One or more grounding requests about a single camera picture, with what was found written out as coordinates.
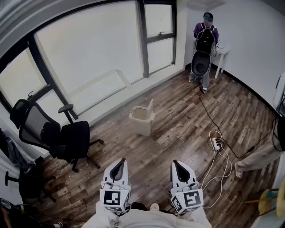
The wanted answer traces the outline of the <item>white and black round shell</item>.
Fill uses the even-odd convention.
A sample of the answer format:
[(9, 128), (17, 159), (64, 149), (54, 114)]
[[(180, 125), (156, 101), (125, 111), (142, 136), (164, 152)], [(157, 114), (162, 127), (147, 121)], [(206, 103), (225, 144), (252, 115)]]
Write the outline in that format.
[(196, 51), (191, 62), (191, 72), (196, 77), (203, 77), (211, 63), (211, 55), (208, 53)]

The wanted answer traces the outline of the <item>black mesh office chair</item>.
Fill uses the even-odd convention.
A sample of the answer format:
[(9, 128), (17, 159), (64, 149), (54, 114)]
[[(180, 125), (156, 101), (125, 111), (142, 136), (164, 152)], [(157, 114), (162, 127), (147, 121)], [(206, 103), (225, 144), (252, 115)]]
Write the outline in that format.
[(72, 170), (79, 159), (88, 159), (89, 147), (104, 144), (101, 139), (90, 141), (90, 126), (87, 121), (74, 122), (70, 116), (73, 104), (61, 107), (58, 113), (64, 113), (69, 124), (61, 126), (49, 117), (36, 102), (18, 100), (11, 113), (10, 120), (19, 130), (19, 138), (24, 143), (47, 150), (53, 158), (67, 161)]

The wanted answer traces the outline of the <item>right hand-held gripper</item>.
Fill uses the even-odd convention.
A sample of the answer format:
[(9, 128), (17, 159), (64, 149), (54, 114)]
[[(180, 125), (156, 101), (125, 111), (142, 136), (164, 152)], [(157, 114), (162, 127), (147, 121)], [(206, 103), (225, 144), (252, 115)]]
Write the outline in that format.
[[(196, 182), (195, 172), (185, 163), (173, 160), (171, 162), (171, 202), (178, 214), (185, 214), (202, 207), (203, 191)], [(179, 187), (179, 183), (189, 184)]]

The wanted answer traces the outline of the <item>yellow wooden stool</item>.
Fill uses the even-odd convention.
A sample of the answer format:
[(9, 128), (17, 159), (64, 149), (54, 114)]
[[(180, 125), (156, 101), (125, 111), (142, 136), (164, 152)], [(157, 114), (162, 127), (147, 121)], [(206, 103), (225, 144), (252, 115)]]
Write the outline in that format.
[(285, 176), (276, 189), (266, 189), (260, 199), (245, 201), (245, 204), (258, 204), (258, 217), (275, 211), (277, 218), (285, 216)]

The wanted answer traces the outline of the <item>cream lidded trash bin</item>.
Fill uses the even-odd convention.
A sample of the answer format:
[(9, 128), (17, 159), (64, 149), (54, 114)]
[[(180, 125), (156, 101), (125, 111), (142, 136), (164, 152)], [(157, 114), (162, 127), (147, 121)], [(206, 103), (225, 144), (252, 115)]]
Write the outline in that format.
[(155, 113), (145, 107), (136, 106), (129, 114), (135, 133), (143, 136), (150, 136)]

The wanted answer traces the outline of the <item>person's right forearm white sleeve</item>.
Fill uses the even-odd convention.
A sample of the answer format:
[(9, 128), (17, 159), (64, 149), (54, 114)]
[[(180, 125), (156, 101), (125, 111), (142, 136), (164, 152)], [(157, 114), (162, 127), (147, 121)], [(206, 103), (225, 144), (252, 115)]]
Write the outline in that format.
[(193, 211), (186, 212), (184, 215), (180, 215), (179, 218), (202, 225), (203, 228), (212, 228), (202, 206)]

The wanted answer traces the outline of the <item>beige plastic bin lid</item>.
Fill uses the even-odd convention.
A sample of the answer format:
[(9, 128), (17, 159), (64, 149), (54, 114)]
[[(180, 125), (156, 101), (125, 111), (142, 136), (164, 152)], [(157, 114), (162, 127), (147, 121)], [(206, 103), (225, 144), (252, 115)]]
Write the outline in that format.
[(147, 108), (147, 118), (149, 119), (150, 116), (152, 115), (153, 113), (153, 104), (154, 104), (154, 100), (152, 99), (148, 108)]

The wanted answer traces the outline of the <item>person's left forearm white sleeve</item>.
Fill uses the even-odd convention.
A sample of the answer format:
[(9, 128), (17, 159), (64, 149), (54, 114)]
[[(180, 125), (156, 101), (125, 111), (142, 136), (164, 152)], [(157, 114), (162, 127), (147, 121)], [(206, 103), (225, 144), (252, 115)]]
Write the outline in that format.
[(82, 228), (120, 228), (119, 216), (108, 211), (98, 201), (96, 203), (96, 213), (83, 224)]

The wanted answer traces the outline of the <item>person's leg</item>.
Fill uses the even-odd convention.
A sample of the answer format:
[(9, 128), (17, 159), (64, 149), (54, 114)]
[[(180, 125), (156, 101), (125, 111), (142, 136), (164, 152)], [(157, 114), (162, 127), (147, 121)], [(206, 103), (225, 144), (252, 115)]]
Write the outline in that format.
[(146, 206), (144, 204), (142, 204), (141, 202), (133, 202), (131, 204), (131, 209), (134, 209), (134, 210), (141, 210), (141, 211), (148, 211), (148, 209), (146, 208)]
[(272, 133), (271, 138), (245, 159), (235, 163), (236, 178), (241, 179), (244, 172), (259, 170), (277, 160), (285, 147), (282, 148), (277, 137)]

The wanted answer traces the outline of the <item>clear plastic bag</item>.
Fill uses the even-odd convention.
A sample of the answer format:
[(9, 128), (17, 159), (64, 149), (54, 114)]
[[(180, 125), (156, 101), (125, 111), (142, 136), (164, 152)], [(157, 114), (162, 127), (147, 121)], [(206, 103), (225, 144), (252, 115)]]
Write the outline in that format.
[(10, 162), (24, 173), (29, 172), (35, 165), (35, 160), (30, 157), (14, 140), (6, 137), (8, 158)]

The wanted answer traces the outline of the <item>white tape strip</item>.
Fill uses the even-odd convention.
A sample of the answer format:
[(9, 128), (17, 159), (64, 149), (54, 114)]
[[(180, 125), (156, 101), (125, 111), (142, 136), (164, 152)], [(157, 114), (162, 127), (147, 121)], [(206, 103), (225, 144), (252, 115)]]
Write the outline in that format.
[(117, 74), (120, 79), (122, 80), (122, 82), (124, 83), (125, 86), (131, 86), (131, 83), (127, 80), (127, 78), (125, 77), (125, 75), (123, 74), (123, 72), (121, 70), (118, 69), (111, 69), (109, 71), (106, 71), (105, 73), (99, 75), (96, 78), (93, 78), (91, 80), (89, 80), (88, 82), (84, 83), (83, 85), (81, 85), (80, 87), (76, 88), (75, 90), (71, 91), (68, 96), (70, 98), (74, 97), (76, 94), (78, 94), (79, 92), (89, 88), (90, 86), (92, 86), (93, 84), (103, 80), (104, 78), (112, 75), (112, 74)]

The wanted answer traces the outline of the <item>small white table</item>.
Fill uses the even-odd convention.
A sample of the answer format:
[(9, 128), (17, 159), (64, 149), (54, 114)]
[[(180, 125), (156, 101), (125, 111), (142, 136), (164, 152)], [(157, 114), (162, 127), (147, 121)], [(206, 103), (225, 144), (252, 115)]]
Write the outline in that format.
[[(195, 42), (194, 42), (193, 55), (196, 52), (196, 43)], [(213, 55), (212, 55), (212, 53), (210, 53), (211, 57), (216, 57), (216, 56), (220, 57), (220, 60), (219, 60), (219, 63), (218, 63), (217, 69), (216, 69), (216, 74), (214, 77), (215, 79), (217, 79), (219, 76), (219, 73), (222, 73), (224, 70), (223, 65), (224, 65), (224, 61), (225, 61), (225, 56), (229, 53), (230, 48), (228, 48), (227, 46), (222, 47), (222, 48), (215, 46), (215, 47), (213, 47), (213, 50), (214, 50)]]

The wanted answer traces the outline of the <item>person's white top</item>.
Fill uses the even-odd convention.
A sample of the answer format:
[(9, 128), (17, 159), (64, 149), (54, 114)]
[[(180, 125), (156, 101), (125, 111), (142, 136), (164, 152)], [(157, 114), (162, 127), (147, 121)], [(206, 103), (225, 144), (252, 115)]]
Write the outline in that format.
[(176, 228), (177, 217), (172, 214), (151, 210), (131, 209), (119, 219), (120, 228)]

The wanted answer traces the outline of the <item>large frosted window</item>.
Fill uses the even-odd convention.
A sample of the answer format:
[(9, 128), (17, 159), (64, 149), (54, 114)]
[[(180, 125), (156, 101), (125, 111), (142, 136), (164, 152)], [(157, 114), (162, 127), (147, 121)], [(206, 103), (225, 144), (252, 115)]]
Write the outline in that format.
[[(170, 74), (176, 58), (176, 0), (0, 0), (0, 103), (38, 102), (52, 117), (96, 122)], [(115, 73), (70, 98), (111, 69)]]

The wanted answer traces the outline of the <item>person's left leg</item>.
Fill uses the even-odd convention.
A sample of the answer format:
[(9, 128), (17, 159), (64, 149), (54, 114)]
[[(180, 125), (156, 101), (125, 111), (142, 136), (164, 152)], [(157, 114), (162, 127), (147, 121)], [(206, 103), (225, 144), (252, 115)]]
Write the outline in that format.
[(144, 204), (142, 204), (141, 202), (133, 202), (131, 204), (131, 209), (134, 209), (134, 210), (141, 210), (141, 211), (148, 211), (148, 209), (146, 208), (146, 206)]

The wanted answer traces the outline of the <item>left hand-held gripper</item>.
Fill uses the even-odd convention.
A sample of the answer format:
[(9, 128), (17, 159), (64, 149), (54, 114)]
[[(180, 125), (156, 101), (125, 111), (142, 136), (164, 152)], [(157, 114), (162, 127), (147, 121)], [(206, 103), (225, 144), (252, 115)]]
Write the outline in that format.
[(117, 159), (104, 171), (104, 181), (101, 182), (100, 203), (115, 215), (124, 215), (130, 209), (131, 186), (128, 185), (128, 163), (125, 158)]

